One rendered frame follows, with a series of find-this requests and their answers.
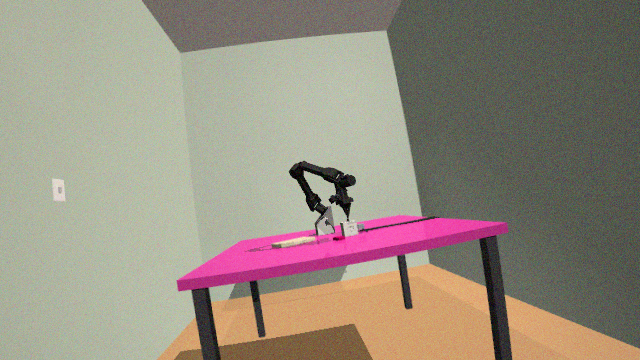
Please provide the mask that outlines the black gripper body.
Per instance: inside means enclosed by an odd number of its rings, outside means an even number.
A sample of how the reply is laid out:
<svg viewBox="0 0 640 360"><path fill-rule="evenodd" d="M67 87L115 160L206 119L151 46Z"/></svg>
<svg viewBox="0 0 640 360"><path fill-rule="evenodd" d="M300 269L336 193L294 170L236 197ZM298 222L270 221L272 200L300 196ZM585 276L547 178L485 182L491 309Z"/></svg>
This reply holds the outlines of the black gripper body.
<svg viewBox="0 0 640 360"><path fill-rule="evenodd" d="M346 188L342 188L342 189L336 190L336 194L338 194L337 192L340 194L341 200L338 199L336 201L336 205L339 205L339 204L340 205L345 205L345 204L354 202L352 197L348 197Z"/></svg>

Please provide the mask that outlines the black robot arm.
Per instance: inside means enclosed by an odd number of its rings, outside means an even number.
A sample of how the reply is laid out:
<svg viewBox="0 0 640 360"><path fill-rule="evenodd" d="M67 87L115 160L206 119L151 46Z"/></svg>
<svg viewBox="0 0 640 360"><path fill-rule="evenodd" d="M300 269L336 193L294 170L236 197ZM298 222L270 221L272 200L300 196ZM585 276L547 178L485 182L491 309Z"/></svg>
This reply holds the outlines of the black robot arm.
<svg viewBox="0 0 640 360"><path fill-rule="evenodd" d="M328 207L325 207L324 205L322 205L320 203L322 200L320 199L318 194L315 194L312 192L310 186L308 185L304 177L304 171L321 176L324 180L330 183L334 183L336 190L353 186L356 184L356 179L353 175L349 175L349 174L344 175L342 171L339 171L335 168L330 168L330 167L323 168L323 167L319 167L319 166L307 163L306 161L295 163L292 166L292 168L289 170L289 174L291 175L292 178L297 180L304 194L306 195L306 203L310 211L314 212L316 210L321 214L321 216L324 215ZM336 195L332 195L331 198L328 200L330 201L331 204L333 204L338 199L341 200L339 193Z"/></svg>

